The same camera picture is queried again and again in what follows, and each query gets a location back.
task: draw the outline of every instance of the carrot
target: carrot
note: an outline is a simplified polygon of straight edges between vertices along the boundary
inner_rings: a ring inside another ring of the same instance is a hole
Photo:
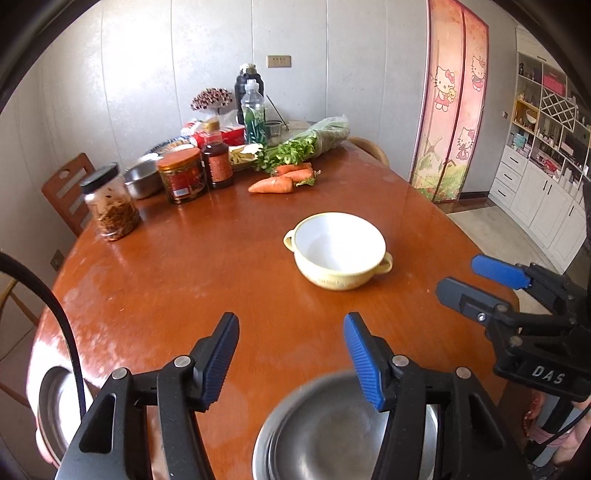
[[[304,168],[302,170],[296,170],[296,171],[289,171],[289,172],[284,173],[282,175],[282,177],[291,178],[295,183],[298,183],[298,182],[304,181],[304,180],[308,180],[308,179],[313,179],[315,176],[316,176],[316,174],[314,173],[314,170],[310,170],[308,168]]]
[[[289,177],[271,177],[258,181],[248,187],[250,193],[291,193],[294,181]]]
[[[299,165],[279,165],[275,169],[275,172],[277,173],[277,175],[281,176],[281,175],[285,175],[286,173],[289,173],[291,171],[304,170],[305,168],[307,168],[309,170],[313,170],[311,163],[304,162],[304,163],[300,163]]]

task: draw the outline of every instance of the brown tabletop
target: brown tabletop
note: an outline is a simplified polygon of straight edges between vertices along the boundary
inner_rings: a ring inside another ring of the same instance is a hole
[[[141,202],[142,224],[118,242],[92,225],[63,265],[53,291],[72,323],[82,369],[100,387],[117,367],[161,368],[209,335],[223,312],[241,333],[219,401],[199,425],[218,478],[252,478],[256,436],[289,392],[319,375],[352,368],[343,318],[359,311],[396,353],[422,367],[471,368],[495,401],[505,382],[492,373],[483,329],[439,305],[435,287],[448,275],[511,301],[514,293],[474,275],[476,245],[406,181],[346,142],[314,161],[322,174],[294,194],[249,194],[261,173],[181,206],[159,194]],[[357,290],[335,292],[308,282],[283,236],[319,212],[361,216],[382,232],[394,268]],[[41,380],[68,366],[57,322],[45,312],[37,330],[27,394],[37,411]],[[155,478],[166,478],[152,425]]]

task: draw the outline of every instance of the electrical socket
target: electrical socket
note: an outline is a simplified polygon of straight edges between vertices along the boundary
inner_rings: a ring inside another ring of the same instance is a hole
[[[60,271],[61,265],[64,263],[64,254],[60,252],[59,249],[56,250],[56,253],[53,254],[53,258],[50,261],[51,266],[53,269],[58,272]]]
[[[291,55],[267,55],[267,68],[290,69]]]

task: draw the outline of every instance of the hello kitty door decoration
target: hello kitty door decoration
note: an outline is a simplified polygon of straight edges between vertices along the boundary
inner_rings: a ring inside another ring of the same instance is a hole
[[[488,26],[457,0],[429,0],[423,118],[411,182],[434,202],[456,200],[472,160],[488,77]]]

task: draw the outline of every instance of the yellow bowl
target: yellow bowl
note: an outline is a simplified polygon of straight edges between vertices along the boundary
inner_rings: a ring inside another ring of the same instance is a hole
[[[379,230],[349,213],[308,217],[287,232],[283,243],[302,275],[328,290],[351,290],[392,270],[392,255]]]

